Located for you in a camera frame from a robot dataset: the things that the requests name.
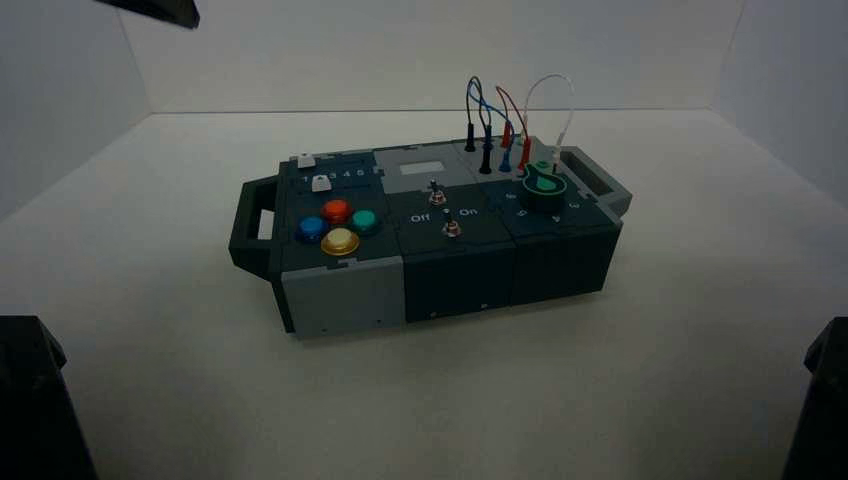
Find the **yellow button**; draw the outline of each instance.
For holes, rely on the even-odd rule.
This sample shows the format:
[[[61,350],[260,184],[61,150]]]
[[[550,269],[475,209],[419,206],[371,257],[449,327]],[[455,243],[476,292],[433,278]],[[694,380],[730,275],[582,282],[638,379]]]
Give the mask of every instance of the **yellow button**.
[[[334,228],[321,240],[321,250],[328,255],[347,255],[357,248],[359,236],[346,228]]]

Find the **white wall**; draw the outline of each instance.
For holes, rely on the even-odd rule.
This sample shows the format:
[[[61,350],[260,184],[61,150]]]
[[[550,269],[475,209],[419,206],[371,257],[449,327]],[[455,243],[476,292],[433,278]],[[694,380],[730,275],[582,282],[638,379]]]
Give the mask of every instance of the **white wall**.
[[[848,2],[749,0],[714,108],[848,205]]]
[[[3,3],[0,218],[148,113],[114,8],[90,0]]]
[[[154,111],[460,108],[472,72],[523,96],[549,71],[580,107],[706,107],[742,0],[197,4],[197,31],[121,13]]]

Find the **red button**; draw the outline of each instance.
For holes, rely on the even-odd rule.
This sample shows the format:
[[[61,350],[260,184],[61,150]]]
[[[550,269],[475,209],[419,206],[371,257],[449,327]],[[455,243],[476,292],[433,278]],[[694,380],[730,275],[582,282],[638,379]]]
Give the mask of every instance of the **red button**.
[[[353,209],[344,200],[330,200],[321,207],[321,216],[324,217],[330,225],[347,223],[352,214]]]

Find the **blue button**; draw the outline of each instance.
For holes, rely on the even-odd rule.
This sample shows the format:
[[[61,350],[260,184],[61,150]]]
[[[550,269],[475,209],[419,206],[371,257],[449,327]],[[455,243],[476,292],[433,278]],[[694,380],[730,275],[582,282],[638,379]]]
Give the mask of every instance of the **blue button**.
[[[301,241],[318,243],[326,231],[327,222],[321,219],[321,217],[306,217],[300,221],[297,227],[297,236]]]

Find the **display screen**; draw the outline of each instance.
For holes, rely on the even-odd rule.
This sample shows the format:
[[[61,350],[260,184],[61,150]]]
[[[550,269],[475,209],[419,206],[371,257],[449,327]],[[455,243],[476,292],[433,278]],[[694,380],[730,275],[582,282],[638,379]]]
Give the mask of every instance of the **display screen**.
[[[417,173],[441,172],[445,169],[442,162],[433,160],[430,162],[407,163],[400,166],[401,175],[415,175]]]

